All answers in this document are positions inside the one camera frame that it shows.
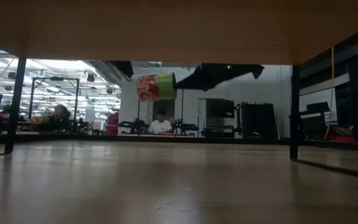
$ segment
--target workstation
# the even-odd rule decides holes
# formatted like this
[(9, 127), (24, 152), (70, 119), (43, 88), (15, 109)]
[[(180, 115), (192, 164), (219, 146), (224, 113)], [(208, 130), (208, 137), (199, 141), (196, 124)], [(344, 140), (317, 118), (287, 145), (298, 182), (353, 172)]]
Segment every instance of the workstation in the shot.
[(358, 2), (265, 3), (2, 3), (0, 218), (357, 223)]

